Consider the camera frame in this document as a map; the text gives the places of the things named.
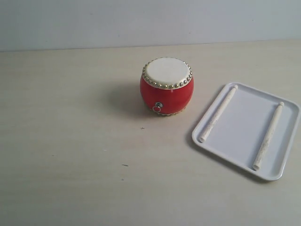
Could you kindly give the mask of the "red small drum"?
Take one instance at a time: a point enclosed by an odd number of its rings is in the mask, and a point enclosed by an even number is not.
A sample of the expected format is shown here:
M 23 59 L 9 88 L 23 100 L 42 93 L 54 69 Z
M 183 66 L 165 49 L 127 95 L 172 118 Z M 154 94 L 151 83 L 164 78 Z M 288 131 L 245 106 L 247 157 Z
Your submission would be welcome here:
M 192 69 L 173 57 L 160 57 L 146 63 L 140 78 L 140 93 L 147 108 L 170 116 L 183 111 L 194 90 Z

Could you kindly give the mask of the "wooden drumstick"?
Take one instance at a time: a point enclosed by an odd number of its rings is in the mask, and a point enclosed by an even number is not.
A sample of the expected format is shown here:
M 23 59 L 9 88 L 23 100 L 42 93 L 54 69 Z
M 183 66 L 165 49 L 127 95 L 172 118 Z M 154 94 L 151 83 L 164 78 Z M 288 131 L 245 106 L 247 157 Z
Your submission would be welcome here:
M 208 138 L 208 136 L 211 133 L 212 129 L 214 128 L 217 121 L 219 120 L 220 116 L 222 115 L 222 113 L 226 109 L 227 105 L 229 104 L 229 102 L 233 98 L 233 96 L 234 96 L 235 92 L 237 91 L 237 89 L 238 89 L 238 85 L 234 85 L 232 87 L 232 89 L 227 93 L 226 97 L 224 98 L 222 103 L 219 105 L 219 107 L 217 108 L 217 110 L 215 111 L 213 116 L 211 117 L 210 121 L 207 123 L 206 127 L 203 129 L 203 131 L 202 131 L 202 133 L 199 137 L 200 142 L 203 143 L 203 142 L 206 141 L 206 139 Z
M 278 103 L 275 111 L 274 111 L 274 114 L 272 116 L 272 119 L 269 123 L 269 126 L 268 126 L 268 129 L 265 133 L 265 136 L 262 140 L 262 143 L 261 143 L 261 146 L 260 146 L 260 149 L 256 155 L 256 158 L 253 162 L 253 169 L 255 171 L 258 171 L 260 168 L 261 168 L 261 164 L 262 164 L 262 161 L 263 161 L 263 158 L 267 152 L 267 149 L 271 143 L 271 140 L 272 140 L 272 137 L 273 137 L 273 134 L 275 132 L 275 129 L 276 129 L 276 126 L 278 124 L 278 121 L 280 119 L 280 116 L 281 116 L 281 113 L 282 113 L 282 110 L 284 108 L 284 102 L 281 101 Z

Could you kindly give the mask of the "white plastic tray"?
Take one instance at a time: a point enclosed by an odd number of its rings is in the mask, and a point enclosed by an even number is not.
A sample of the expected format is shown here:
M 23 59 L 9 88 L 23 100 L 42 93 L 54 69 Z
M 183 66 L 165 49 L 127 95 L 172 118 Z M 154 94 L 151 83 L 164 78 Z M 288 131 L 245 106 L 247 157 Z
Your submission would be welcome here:
M 238 89 L 207 139 L 202 142 L 201 135 L 235 86 Z M 253 163 L 280 102 L 284 105 L 271 142 L 260 168 L 254 170 Z M 191 137 L 198 147 L 208 153 L 262 180 L 275 181 L 283 174 L 300 118 L 301 109 L 296 103 L 242 83 L 232 82 L 220 91 L 195 126 Z

